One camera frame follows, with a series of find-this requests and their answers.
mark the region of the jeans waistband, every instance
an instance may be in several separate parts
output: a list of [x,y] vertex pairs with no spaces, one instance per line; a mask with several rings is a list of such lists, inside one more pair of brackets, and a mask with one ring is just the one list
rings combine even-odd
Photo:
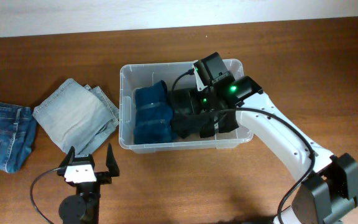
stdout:
[[21,108],[20,119],[31,119],[32,112],[28,107],[0,103],[0,119],[16,119],[17,110]]

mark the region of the robotic arm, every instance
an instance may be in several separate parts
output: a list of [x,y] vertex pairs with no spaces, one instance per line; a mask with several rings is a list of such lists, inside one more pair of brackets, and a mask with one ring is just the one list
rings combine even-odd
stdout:
[[[314,142],[277,109],[253,79],[234,80],[218,53],[196,61],[193,70],[198,91],[204,91],[210,83],[214,94],[228,108],[252,108],[274,114],[295,128],[312,147],[316,159],[313,171],[302,182],[291,207],[282,212],[283,224],[333,224],[358,206],[358,164],[350,155],[338,158]],[[283,123],[253,111],[236,111],[236,120],[274,152],[295,181],[309,169],[311,152]],[[278,217],[273,224],[280,224]]]

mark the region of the dark blue folded cloth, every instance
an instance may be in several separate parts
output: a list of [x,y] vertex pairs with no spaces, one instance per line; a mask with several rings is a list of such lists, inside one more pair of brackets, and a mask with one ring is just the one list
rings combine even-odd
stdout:
[[167,84],[164,81],[135,91],[135,144],[172,142],[172,108],[167,105]]

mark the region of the tabletop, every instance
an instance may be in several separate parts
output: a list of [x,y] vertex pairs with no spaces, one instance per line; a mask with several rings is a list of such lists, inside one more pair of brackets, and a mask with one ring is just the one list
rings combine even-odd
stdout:
[[[302,131],[358,162],[358,17],[0,38],[0,101],[33,108],[74,78],[100,86],[119,106],[125,64],[193,61],[213,52],[239,59]],[[121,176],[101,187],[100,224],[270,216],[294,183],[257,136],[234,149],[135,154],[119,146],[117,130],[93,154],[97,171],[107,169],[108,142]],[[30,184],[64,157],[38,126],[22,169],[0,171],[0,223],[43,223],[31,205]],[[57,175],[34,189],[37,205],[55,223],[61,223],[60,202],[73,194]],[[358,223],[358,208],[343,221]]]

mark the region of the storage box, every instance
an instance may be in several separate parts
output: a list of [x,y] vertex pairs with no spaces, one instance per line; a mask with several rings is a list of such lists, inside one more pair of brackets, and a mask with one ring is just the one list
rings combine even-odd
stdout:
[[[234,78],[244,76],[242,64],[237,59],[223,60]],[[218,133],[211,138],[200,138],[199,134],[192,134],[186,139],[178,138],[172,143],[161,144],[134,144],[135,129],[135,91],[138,88],[152,86],[154,83],[164,80],[170,90],[176,78],[191,69],[193,62],[155,63],[125,65],[120,71],[120,98],[119,98],[119,144],[124,149],[130,149],[136,153],[150,153],[156,151],[234,148],[240,143],[252,139],[253,133],[249,129],[240,126],[230,133]],[[175,89],[195,87],[194,75],[184,76],[179,80]]]

